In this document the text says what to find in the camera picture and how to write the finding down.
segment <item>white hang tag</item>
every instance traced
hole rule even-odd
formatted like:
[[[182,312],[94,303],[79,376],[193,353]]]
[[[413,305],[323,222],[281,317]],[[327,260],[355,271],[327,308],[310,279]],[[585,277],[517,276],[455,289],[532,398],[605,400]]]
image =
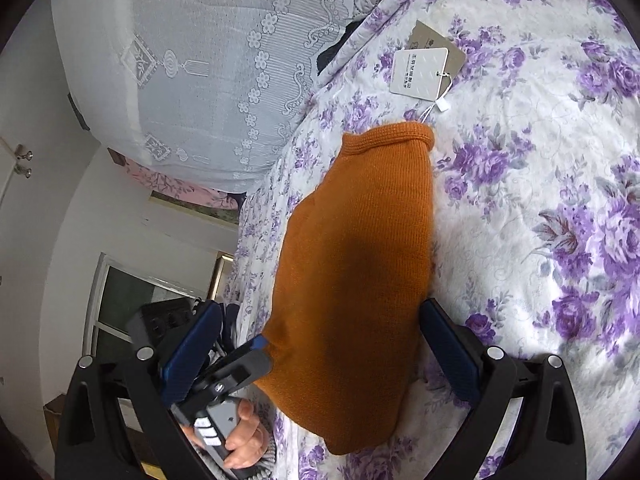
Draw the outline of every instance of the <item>white hang tag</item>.
[[[391,67],[389,91],[435,101],[440,94],[448,54],[446,48],[398,50]]]

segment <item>floral bedsheet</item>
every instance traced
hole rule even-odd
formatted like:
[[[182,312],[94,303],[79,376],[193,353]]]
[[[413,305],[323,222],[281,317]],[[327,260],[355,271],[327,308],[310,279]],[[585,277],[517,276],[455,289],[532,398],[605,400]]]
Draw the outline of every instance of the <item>floral bedsheet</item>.
[[[260,332],[296,204],[331,166],[344,131],[415,120],[426,102],[390,94],[393,53],[416,20],[468,61],[433,112],[433,295],[509,354],[556,352],[568,367],[599,478],[640,417],[640,52],[607,0],[383,0],[309,96],[306,117],[242,210],[228,300],[239,338]],[[280,480],[423,478],[468,407],[426,345],[396,436],[331,456],[261,400]],[[478,471],[500,463],[513,401]]]

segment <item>folded knit garment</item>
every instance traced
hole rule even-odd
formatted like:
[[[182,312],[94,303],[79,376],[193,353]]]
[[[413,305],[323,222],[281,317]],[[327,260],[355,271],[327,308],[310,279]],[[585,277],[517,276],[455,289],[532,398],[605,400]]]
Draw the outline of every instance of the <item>folded knit garment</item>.
[[[299,426],[346,454],[393,433],[420,338],[433,225],[432,131],[345,134],[289,219],[257,382]]]

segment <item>human hand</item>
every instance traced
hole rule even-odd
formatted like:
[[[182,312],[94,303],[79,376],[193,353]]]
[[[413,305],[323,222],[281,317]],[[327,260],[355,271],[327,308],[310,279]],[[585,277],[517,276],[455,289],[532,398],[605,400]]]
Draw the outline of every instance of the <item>human hand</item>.
[[[238,404],[240,422],[229,434],[225,447],[231,451],[225,459],[228,469],[242,469],[255,465],[262,458],[269,446],[269,433],[254,413],[254,405],[246,399]],[[196,436],[194,429],[181,426],[185,436],[196,446],[204,448],[204,444]]]

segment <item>white wall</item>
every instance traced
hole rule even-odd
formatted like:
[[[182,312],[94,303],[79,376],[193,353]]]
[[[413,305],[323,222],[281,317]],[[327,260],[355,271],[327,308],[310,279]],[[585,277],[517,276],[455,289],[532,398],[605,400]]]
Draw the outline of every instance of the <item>white wall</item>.
[[[66,391],[81,356],[84,318],[101,252],[149,275],[206,292],[217,251],[235,251],[236,232],[150,204],[149,194],[112,162],[105,148],[98,150],[82,177],[60,228],[42,301],[44,400]],[[154,227],[158,225],[164,232]]]
[[[34,153],[26,164],[33,176],[14,176],[0,208],[0,415],[47,470],[53,454],[40,392],[42,293],[66,208],[97,147],[67,93],[49,0],[37,0],[0,55],[0,136]]]

